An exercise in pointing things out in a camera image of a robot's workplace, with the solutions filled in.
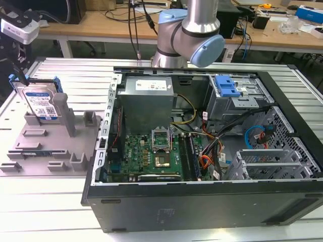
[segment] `blue hard drive label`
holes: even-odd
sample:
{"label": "blue hard drive label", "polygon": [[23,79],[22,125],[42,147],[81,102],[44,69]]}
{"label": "blue hard drive label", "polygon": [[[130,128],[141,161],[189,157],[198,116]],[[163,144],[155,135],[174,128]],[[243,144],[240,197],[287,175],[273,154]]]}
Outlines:
{"label": "blue hard drive label", "polygon": [[35,115],[43,120],[57,119],[55,107],[50,103],[47,92],[26,92],[26,99]]}
{"label": "blue hard drive label", "polygon": [[28,97],[49,97],[47,92],[26,92]]}

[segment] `yellow wire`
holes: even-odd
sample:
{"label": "yellow wire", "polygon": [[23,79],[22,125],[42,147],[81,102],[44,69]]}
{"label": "yellow wire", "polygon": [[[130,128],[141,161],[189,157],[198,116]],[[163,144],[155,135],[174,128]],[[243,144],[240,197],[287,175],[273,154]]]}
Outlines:
{"label": "yellow wire", "polygon": [[185,125],[185,124],[190,124],[191,122],[193,122],[194,121],[194,119],[196,118],[196,109],[195,109],[195,107],[193,106],[193,104],[186,98],[186,97],[184,97],[182,94],[177,94],[178,96],[180,96],[180,97],[182,97],[185,101],[187,101],[191,106],[192,106],[192,108],[193,108],[193,110],[194,110],[194,115],[193,115],[193,117],[190,119],[190,120],[188,120],[188,121],[181,121],[181,122],[171,122],[171,124],[172,125]]}

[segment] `cardboard box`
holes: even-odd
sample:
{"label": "cardboard box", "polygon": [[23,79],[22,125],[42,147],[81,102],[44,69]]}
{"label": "cardboard box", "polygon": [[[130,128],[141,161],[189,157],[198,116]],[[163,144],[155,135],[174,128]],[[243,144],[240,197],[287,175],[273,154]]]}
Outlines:
{"label": "cardboard box", "polygon": [[300,19],[305,19],[315,23],[323,23],[323,10],[320,9],[309,9],[304,5],[299,6],[296,11],[296,16]]}
{"label": "cardboard box", "polygon": [[116,0],[85,0],[86,9],[107,11],[116,9]]}

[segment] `ram slot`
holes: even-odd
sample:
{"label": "ram slot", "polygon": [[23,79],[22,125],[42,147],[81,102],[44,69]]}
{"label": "ram slot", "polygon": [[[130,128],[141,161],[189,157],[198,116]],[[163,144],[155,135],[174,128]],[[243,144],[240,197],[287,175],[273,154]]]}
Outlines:
{"label": "ram slot", "polygon": [[188,165],[191,172],[191,178],[192,180],[197,180],[196,171],[195,171],[195,164],[194,159],[196,160],[196,156],[194,155],[194,146],[191,143],[191,136],[185,137],[185,144],[186,144],[186,154],[188,157]]}
{"label": "ram slot", "polygon": [[194,141],[192,136],[189,137],[189,141],[190,141],[190,153],[192,154],[192,162],[194,164],[195,176],[196,178],[200,178],[201,177],[200,166],[197,159],[197,154],[194,149]]}
{"label": "ram slot", "polygon": [[180,134],[178,135],[178,145],[180,149],[183,179],[184,181],[188,181],[188,180],[191,180],[190,166],[188,164],[188,155],[186,152],[186,144],[185,144],[184,136],[181,136]]}

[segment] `clear plastic bag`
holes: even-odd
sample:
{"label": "clear plastic bag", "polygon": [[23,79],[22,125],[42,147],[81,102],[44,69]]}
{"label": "clear plastic bag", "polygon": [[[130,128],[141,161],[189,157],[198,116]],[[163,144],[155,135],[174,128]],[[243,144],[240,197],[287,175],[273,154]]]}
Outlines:
{"label": "clear plastic bag", "polygon": [[299,28],[303,25],[297,16],[291,16],[286,22],[282,22],[278,26],[278,30],[283,34],[300,33]]}

